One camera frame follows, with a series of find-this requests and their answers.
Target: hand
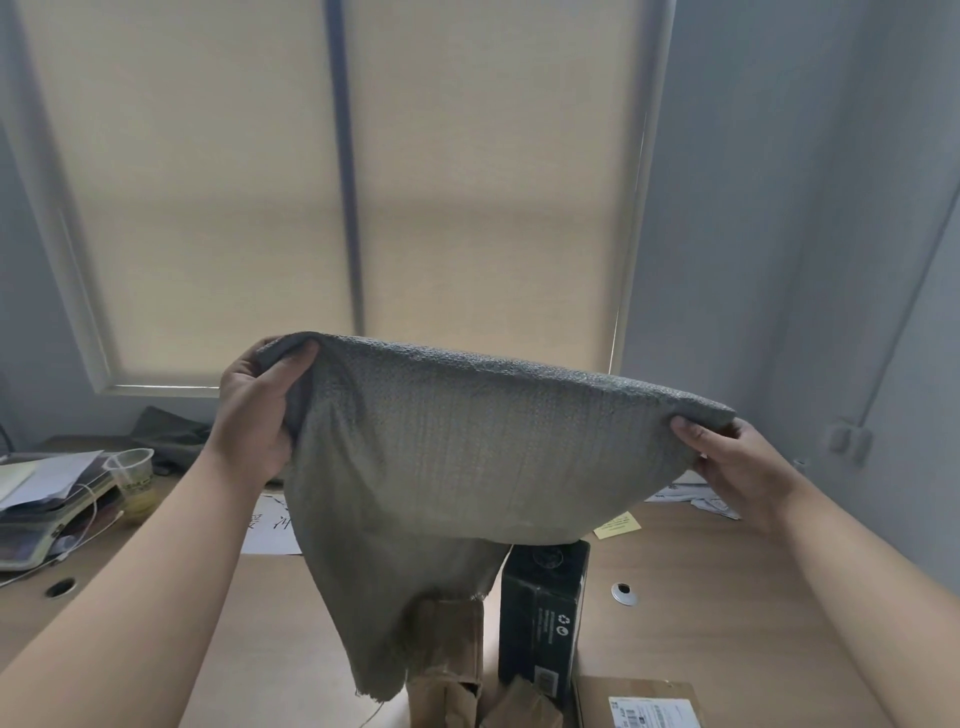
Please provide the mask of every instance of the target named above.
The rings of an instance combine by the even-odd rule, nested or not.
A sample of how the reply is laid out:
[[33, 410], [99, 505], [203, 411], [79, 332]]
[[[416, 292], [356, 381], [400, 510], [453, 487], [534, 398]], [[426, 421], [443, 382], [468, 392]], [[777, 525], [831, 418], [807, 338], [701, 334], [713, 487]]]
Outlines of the hand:
[[290, 459], [290, 435], [283, 427], [287, 390], [320, 349], [316, 341], [307, 341], [261, 372], [254, 355], [271, 341], [258, 341], [227, 367], [220, 379], [217, 419], [204, 448], [258, 491]]
[[794, 495], [815, 490], [748, 422], [734, 420], [730, 436], [683, 417], [673, 418], [670, 427], [701, 454], [694, 470], [733, 510], [767, 535], [779, 535]]

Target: left hand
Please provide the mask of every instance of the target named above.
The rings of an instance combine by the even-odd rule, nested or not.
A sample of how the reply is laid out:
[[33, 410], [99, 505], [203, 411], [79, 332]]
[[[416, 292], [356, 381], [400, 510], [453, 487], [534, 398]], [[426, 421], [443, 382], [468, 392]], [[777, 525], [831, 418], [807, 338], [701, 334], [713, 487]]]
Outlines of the left hand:
[[217, 419], [204, 448], [257, 490], [290, 459], [290, 435], [283, 426], [287, 390], [320, 350], [316, 341], [307, 341], [261, 372], [255, 354], [274, 338], [258, 341], [227, 367], [220, 379]]

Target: white paper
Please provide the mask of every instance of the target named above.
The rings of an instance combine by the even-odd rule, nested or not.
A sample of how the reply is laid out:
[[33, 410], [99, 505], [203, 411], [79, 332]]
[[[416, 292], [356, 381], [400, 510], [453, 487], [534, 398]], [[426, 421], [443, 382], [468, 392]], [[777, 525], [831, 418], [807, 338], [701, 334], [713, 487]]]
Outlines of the white paper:
[[0, 465], [0, 502], [20, 487], [20, 483], [34, 474], [36, 462]]
[[673, 482], [677, 485], [707, 485], [707, 482], [695, 471], [686, 471]]
[[648, 503], [684, 503], [695, 498], [716, 497], [713, 489], [704, 485], [674, 483], [647, 498]]
[[74, 452], [36, 461], [33, 473], [5, 498], [0, 509], [48, 498], [65, 498], [81, 474], [103, 451]]
[[740, 520], [740, 515], [734, 511], [729, 505], [727, 505], [723, 499], [714, 496], [709, 498], [697, 498], [696, 500], [690, 501], [690, 504], [695, 508], [699, 508], [702, 511], [708, 511], [709, 513], [718, 513], [721, 516], [726, 516], [729, 519], [734, 521]]
[[264, 493], [256, 500], [241, 553], [300, 553], [283, 494]]
[[612, 697], [615, 728], [700, 728], [689, 700], [672, 697]]

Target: forearm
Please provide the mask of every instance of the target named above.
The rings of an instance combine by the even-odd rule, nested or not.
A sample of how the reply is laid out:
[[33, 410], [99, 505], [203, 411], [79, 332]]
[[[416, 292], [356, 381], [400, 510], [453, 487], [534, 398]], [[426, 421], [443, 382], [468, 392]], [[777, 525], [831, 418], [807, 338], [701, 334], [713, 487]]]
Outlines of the forearm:
[[[17, 726], [176, 726], [223, 608], [256, 500], [208, 452], [0, 674]], [[57, 700], [39, 699], [57, 685]]]
[[960, 725], [960, 599], [808, 483], [783, 535], [895, 724]]

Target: roller blind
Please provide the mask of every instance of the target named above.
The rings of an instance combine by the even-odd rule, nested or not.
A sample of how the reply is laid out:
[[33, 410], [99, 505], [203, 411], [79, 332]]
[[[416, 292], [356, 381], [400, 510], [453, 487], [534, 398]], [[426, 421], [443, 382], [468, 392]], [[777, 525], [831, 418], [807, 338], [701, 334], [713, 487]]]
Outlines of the roller blind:
[[[365, 333], [605, 370], [638, 3], [345, 7]], [[354, 332], [321, 3], [19, 14], [115, 383]]]

